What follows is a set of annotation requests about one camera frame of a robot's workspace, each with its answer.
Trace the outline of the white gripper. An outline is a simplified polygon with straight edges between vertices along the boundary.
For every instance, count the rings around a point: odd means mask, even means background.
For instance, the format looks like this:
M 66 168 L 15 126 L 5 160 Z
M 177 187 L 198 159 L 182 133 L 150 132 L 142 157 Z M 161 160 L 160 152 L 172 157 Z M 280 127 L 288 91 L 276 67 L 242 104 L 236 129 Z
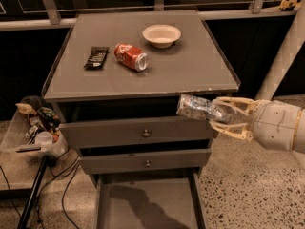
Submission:
M 224 124 L 210 120 L 211 127 L 223 135 L 240 140 L 258 142 L 262 147 L 278 151 L 301 150 L 301 108 L 280 101 L 267 101 L 244 97 L 221 96 L 213 100 L 242 115 L 252 112 L 251 130 L 248 123 Z

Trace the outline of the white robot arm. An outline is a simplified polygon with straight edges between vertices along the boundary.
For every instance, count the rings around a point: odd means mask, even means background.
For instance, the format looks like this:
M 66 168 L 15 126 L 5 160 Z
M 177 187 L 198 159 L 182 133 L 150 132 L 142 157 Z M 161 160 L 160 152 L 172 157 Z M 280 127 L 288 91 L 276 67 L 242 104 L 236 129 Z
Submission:
M 304 108 L 277 100 L 243 97 L 218 97 L 213 103 L 247 117 L 235 124 L 210 120 L 216 131 L 241 140 L 254 140 L 267 150 L 305 153 Z

